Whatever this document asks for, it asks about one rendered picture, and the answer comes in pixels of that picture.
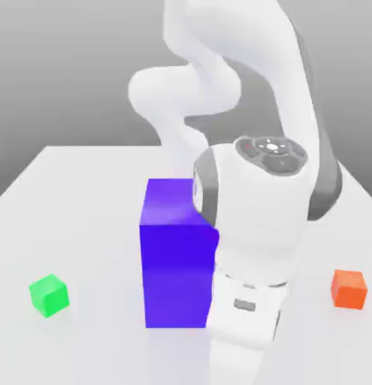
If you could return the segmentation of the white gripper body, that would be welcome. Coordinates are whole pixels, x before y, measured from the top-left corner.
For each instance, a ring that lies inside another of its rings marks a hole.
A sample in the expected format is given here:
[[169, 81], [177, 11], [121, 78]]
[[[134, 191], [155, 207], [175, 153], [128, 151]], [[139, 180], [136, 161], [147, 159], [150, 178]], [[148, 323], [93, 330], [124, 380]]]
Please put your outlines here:
[[253, 385], [264, 353], [212, 339], [209, 385]]

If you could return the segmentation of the small orange cube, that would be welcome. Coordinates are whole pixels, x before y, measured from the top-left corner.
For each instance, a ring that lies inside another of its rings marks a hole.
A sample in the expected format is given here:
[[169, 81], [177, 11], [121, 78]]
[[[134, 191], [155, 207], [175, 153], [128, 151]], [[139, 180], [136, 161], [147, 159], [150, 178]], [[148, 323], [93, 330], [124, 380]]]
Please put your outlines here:
[[367, 284], [360, 271], [334, 271], [331, 297], [335, 307], [362, 310], [366, 296]]

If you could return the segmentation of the small green cube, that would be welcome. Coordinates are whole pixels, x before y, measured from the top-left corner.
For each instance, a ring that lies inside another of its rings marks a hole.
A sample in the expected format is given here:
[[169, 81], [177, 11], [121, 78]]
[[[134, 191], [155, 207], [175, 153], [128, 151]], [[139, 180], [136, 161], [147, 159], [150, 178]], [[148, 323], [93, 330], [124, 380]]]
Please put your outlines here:
[[32, 304], [44, 317], [51, 317], [70, 305], [66, 284], [49, 274], [29, 285]]

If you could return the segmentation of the large blue box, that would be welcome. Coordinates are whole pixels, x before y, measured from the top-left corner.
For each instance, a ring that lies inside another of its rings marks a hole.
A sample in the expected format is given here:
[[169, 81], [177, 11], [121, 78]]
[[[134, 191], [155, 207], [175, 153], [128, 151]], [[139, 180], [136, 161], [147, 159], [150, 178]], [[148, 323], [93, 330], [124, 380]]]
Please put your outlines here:
[[190, 179], [150, 178], [139, 223], [148, 328], [203, 328], [219, 233], [196, 211]]

